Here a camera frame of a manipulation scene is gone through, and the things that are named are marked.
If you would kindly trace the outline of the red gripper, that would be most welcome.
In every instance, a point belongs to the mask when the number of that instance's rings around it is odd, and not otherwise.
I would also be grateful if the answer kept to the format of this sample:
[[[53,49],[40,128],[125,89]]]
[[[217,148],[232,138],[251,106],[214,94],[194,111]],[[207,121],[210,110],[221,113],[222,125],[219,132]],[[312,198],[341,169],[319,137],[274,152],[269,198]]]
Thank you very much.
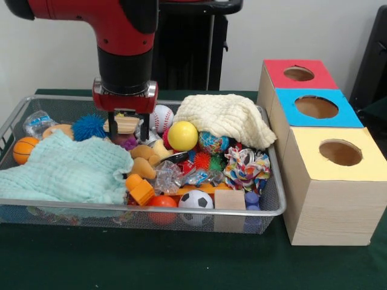
[[[114,111],[153,112],[158,99],[158,84],[149,81],[144,92],[133,95],[120,95],[107,91],[102,86],[100,77],[93,81],[92,96],[97,109],[108,112],[108,126],[111,141],[117,136],[117,122]],[[149,138],[150,114],[142,114],[143,123],[140,128],[140,139]]]

